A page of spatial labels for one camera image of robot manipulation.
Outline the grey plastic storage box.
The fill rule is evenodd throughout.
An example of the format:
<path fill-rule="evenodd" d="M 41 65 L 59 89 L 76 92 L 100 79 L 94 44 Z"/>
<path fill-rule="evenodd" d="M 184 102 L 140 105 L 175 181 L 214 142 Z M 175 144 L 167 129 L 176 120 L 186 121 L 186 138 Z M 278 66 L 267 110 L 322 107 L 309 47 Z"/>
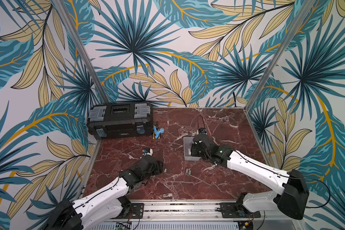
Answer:
<path fill-rule="evenodd" d="M 193 144 L 193 137 L 184 137 L 184 159 L 185 161 L 199 161 L 200 156 L 192 156 L 191 149 Z"/>

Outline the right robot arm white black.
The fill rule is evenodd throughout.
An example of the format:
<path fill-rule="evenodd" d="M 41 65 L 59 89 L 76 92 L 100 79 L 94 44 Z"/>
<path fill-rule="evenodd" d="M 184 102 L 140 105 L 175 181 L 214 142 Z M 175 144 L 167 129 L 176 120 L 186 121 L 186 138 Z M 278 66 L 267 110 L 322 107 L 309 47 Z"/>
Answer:
<path fill-rule="evenodd" d="M 292 219 L 303 219 L 309 190 L 301 172 L 295 169 L 288 172 L 261 163 L 233 147 L 217 145 L 205 133 L 195 135 L 191 144 L 194 156 L 241 172 L 270 188 L 269 192 L 242 193 L 237 203 L 245 210 L 280 211 Z"/>

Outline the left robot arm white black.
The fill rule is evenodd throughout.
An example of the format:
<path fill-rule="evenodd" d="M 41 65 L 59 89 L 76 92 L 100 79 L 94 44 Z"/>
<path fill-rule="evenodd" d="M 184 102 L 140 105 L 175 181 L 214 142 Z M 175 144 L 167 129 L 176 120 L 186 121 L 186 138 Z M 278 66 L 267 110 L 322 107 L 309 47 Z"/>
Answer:
<path fill-rule="evenodd" d="M 131 203 L 126 195 L 162 172 L 163 162 L 145 155 L 96 192 L 75 201 L 61 201 L 41 229 L 90 230 L 108 219 L 127 214 Z"/>

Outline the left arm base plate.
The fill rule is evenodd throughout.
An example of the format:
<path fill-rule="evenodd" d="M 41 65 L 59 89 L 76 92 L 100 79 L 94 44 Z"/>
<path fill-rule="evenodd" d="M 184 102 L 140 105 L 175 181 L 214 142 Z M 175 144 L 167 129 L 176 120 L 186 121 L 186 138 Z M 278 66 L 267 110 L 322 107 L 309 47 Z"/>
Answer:
<path fill-rule="evenodd" d="M 114 219 L 142 219 L 144 214 L 144 203 L 131 203 L 126 209 Z"/>

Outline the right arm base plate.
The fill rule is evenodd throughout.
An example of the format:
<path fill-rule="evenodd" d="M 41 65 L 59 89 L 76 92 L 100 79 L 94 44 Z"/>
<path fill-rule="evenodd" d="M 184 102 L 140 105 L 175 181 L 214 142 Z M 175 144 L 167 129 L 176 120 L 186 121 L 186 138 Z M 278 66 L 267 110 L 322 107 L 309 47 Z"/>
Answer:
<path fill-rule="evenodd" d="M 260 218 L 261 214 L 259 211 L 250 212 L 244 206 L 229 202 L 229 203 L 219 203 L 219 208 L 216 208 L 217 212 L 220 212 L 222 217 L 225 219 L 249 219 Z"/>

